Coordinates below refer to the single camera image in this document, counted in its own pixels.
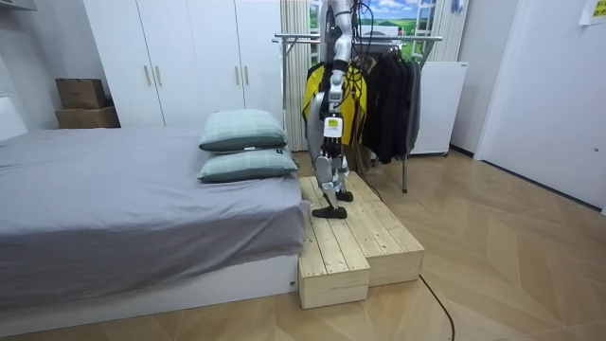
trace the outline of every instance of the black jacket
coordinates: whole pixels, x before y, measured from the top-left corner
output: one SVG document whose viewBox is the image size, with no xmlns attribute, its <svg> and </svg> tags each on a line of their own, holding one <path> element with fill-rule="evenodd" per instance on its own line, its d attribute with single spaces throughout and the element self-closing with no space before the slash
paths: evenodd
<svg viewBox="0 0 606 341">
<path fill-rule="evenodd" d="M 387 164 L 415 147 L 420 121 L 420 67 L 390 53 L 368 75 L 362 143 Z"/>
<path fill-rule="evenodd" d="M 366 85 L 367 113 L 362 143 L 377 154 L 382 163 L 389 163 L 394 155 L 394 126 L 400 111 L 402 74 L 399 64 L 391 55 L 380 58 L 368 75 Z"/>
</svg>

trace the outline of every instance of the clothes rack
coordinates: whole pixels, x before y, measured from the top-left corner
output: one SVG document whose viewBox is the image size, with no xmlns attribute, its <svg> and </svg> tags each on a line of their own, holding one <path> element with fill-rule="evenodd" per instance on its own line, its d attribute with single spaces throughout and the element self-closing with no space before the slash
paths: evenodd
<svg viewBox="0 0 606 341">
<path fill-rule="evenodd" d="M 320 34 L 318 33 L 276 33 L 273 43 L 282 44 L 282 110 L 286 116 L 286 68 L 287 58 L 295 44 L 320 44 Z M 441 42 L 442 37 L 439 36 L 386 36 L 372 35 L 362 36 L 357 38 L 353 43 L 356 45 L 382 45 L 387 47 L 402 46 L 404 42 L 426 42 L 421 60 L 419 62 L 422 70 L 423 66 L 429 58 L 429 54 L 434 48 L 435 42 Z M 402 159 L 401 170 L 401 191 L 408 192 L 408 156 L 405 155 Z"/>
</svg>

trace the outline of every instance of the wardrobe door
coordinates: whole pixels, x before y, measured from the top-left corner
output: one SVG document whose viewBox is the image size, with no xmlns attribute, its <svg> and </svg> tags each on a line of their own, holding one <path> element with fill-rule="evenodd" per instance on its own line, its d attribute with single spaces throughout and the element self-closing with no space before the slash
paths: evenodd
<svg viewBox="0 0 606 341">
<path fill-rule="evenodd" d="M 137 0 L 167 126 L 204 124 L 187 0 Z"/>
<path fill-rule="evenodd" d="M 188 4 L 206 110 L 244 109 L 233 0 L 188 0 Z"/>
<path fill-rule="evenodd" d="M 281 31 L 280 2 L 236 0 L 246 108 L 282 116 L 280 48 L 272 43 Z"/>
<path fill-rule="evenodd" d="M 164 126 L 135 0 L 85 0 L 122 127 Z"/>
</svg>

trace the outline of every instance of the green pillow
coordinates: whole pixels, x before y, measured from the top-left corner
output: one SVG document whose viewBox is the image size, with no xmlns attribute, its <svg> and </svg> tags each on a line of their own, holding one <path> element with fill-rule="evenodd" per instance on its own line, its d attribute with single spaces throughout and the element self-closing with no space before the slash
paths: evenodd
<svg viewBox="0 0 606 341">
<path fill-rule="evenodd" d="M 262 179 L 297 171 L 286 149 L 211 154 L 198 174 L 204 182 Z"/>
<path fill-rule="evenodd" d="M 268 112 L 255 109 L 221 111 L 206 121 L 200 149 L 214 153 L 286 146 L 282 125 Z"/>
</svg>

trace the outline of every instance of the wooden plank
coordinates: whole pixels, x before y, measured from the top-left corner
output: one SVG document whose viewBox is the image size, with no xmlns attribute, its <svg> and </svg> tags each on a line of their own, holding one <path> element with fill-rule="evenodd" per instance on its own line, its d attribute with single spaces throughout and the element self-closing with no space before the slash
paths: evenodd
<svg viewBox="0 0 606 341">
<path fill-rule="evenodd" d="M 313 190 L 312 179 L 301 179 L 299 183 L 301 184 L 301 190 L 303 191 L 305 197 L 312 201 L 312 209 L 319 208 L 320 202 L 315 194 L 315 191 Z M 348 264 L 345 261 L 343 253 L 341 252 L 339 243 L 332 233 L 332 228 L 330 228 L 328 219 L 316 218 L 311 214 L 310 219 L 312 221 L 312 229 L 315 233 L 315 238 L 318 242 L 327 273 L 337 274 L 349 271 Z"/>
<path fill-rule="evenodd" d="M 348 190 L 353 193 L 354 197 L 353 203 L 349 203 L 349 206 L 359 212 L 358 218 L 362 220 L 366 229 L 372 233 L 372 237 L 381 247 L 383 255 L 393 255 L 404 252 L 383 223 L 375 216 L 372 209 L 366 204 L 366 201 L 364 201 L 360 193 L 358 193 L 356 188 L 352 186 L 347 179 L 346 184 L 348 184 Z"/>
<path fill-rule="evenodd" d="M 381 256 L 383 250 L 375 241 L 372 233 L 366 228 L 362 212 L 357 209 L 358 207 L 353 206 L 352 203 L 345 202 L 339 202 L 339 205 L 343 206 L 348 211 L 346 222 L 364 256 L 366 258 Z"/>
<path fill-rule="evenodd" d="M 322 254 L 320 253 L 320 247 L 313 233 L 312 221 L 309 214 L 306 219 L 303 250 L 299 256 L 299 272 L 303 278 L 327 274 L 326 266 L 324 266 Z"/>
<path fill-rule="evenodd" d="M 301 308 L 309 309 L 366 299 L 370 269 L 299 280 Z"/>
<path fill-rule="evenodd" d="M 424 251 L 406 252 L 368 259 L 369 287 L 400 283 L 419 278 Z"/>
<path fill-rule="evenodd" d="M 404 251 L 424 250 L 417 239 L 404 227 L 398 218 L 391 212 L 387 205 L 368 187 L 368 185 L 356 174 L 351 172 L 348 182 L 361 195 L 373 213 L 389 230 L 391 235 L 398 241 Z"/>
<path fill-rule="evenodd" d="M 312 189 L 315 193 L 315 197 L 318 203 L 321 203 L 322 190 L 316 186 L 312 186 Z M 348 224 L 343 220 L 327 220 L 330 224 L 330 228 L 332 229 L 332 233 L 334 233 L 334 237 L 336 238 L 339 246 L 341 246 L 341 252 L 345 257 L 346 262 L 348 263 L 348 267 L 350 270 L 360 270 L 360 269 L 368 269 L 370 265 L 366 260 L 366 257 L 362 253 L 360 246 L 356 242 L 356 239 L 351 234 L 349 230 Z"/>
</svg>

